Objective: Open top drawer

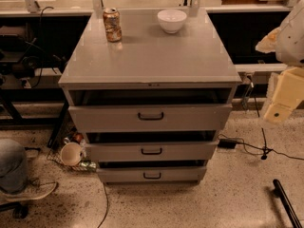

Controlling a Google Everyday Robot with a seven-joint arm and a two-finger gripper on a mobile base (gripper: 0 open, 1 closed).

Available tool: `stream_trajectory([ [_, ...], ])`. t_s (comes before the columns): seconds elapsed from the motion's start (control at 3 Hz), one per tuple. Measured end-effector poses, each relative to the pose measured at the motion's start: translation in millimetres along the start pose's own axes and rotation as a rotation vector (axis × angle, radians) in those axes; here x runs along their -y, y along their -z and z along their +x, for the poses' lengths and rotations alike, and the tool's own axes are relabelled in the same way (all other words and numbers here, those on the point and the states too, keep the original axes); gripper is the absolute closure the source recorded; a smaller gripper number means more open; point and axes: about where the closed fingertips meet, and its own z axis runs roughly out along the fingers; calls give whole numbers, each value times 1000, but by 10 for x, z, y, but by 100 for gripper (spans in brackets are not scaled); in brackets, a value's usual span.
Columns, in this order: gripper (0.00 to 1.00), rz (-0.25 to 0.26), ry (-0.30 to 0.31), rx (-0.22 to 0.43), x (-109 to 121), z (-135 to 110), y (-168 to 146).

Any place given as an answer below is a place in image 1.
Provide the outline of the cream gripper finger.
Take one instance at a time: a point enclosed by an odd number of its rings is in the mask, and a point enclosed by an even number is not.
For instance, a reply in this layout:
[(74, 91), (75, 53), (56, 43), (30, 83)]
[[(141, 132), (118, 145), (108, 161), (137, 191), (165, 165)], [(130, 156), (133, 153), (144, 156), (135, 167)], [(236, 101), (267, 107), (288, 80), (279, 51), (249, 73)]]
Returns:
[(304, 69), (288, 67), (280, 74), (272, 73), (267, 99), (263, 106), (263, 121), (281, 124), (304, 101)]
[(280, 32), (280, 28), (274, 28), (261, 41), (256, 44), (256, 51), (262, 53), (271, 53), (276, 51), (276, 37)]

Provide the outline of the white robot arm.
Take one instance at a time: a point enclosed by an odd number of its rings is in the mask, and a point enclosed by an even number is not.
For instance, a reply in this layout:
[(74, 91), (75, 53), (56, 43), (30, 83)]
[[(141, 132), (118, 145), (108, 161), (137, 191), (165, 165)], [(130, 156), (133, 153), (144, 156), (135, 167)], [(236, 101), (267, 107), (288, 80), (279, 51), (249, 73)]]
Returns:
[(274, 52), (276, 59), (287, 66), (271, 75), (262, 107), (263, 122), (281, 124), (304, 101), (304, 1), (257, 43), (256, 51)]

